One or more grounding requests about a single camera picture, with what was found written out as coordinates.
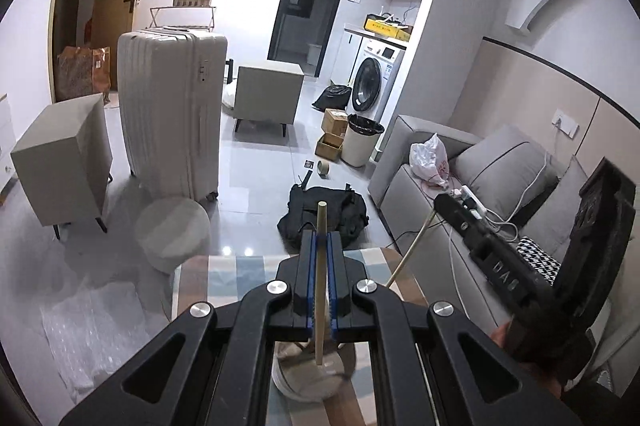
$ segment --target tape roll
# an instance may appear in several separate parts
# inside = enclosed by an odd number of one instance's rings
[[[329,173],[329,163],[327,161],[318,161],[318,175],[324,177]]]

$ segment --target wooden stick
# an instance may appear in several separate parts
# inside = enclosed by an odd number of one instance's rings
[[[431,222],[433,221],[433,219],[435,217],[436,217],[436,212],[435,212],[434,209],[432,209],[431,210],[431,214],[424,221],[424,224],[422,225],[422,228],[420,229],[420,232],[418,233],[418,236],[415,237],[415,240],[411,244],[411,247],[409,247],[409,250],[406,252],[404,257],[402,258],[402,261],[400,262],[400,265],[398,265],[398,267],[396,267],[396,270],[391,275],[391,278],[389,278],[389,281],[385,283],[385,287],[386,288],[391,287],[391,284],[396,280],[396,278],[400,274],[400,271],[404,267],[404,264],[409,261],[409,258],[411,258],[412,254],[414,253],[415,246],[418,245],[418,242],[420,242],[420,240],[422,239],[422,235],[425,233],[425,231],[427,231],[427,229],[429,228],[429,226],[431,225]]]
[[[314,299],[314,332],[316,340],[316,364],[322,366],[324,354],[324,311],[326,293],[326,202],[318,202],[316,223],[316,291]]]

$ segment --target wall cabinet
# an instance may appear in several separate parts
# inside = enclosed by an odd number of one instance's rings
[[[362,36],[352,32],[343,32],[340,40],[340,47],[335,56],[334,69],[331,72],[331,82],[334,84],[349,84],[353,65],[358,57],[362,43]]]

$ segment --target black garbage bag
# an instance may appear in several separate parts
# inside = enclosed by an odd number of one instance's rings
[[[367,137],[380,135],[385,131],[385,127],[382,124],[375,122],[374,120],[367,119],[362,115],[352,114],[347,117],[347,121],[349,122],[349,127],[354,132],[360,135],[366,135]]]
[[[364,199],[349,184],[345,189],[317,186],[306,190],[294,184],[289,192],[289,212],[278,222],[280,236],[299,249],[302,232],[318,221],[318,202],[322,201],[326,202],[327,230],[340,233],[342,247],[356,240],[369,224]]]
[[[324,111],[327,108],[344,110],[351,98],[351,88],[341,84],[332,84],[324,89],[320,97],[311,106]]]

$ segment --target white plastic bag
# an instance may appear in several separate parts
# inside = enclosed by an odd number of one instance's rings
[[[409,165],[414,175],[433,186],[446,189],[449,185],[449,161],[444,144],[434,133],[424,144],[411,144]]]
[[[76,404],[151,340],[130,282],[81,289],[40,312],[54,362]]]
[[[238,85],[237,80],[233,80],[229,84],[225,85],[225,88],[222,89],[222,104],[230,109],[234,109],[236,105],[236,86]]]

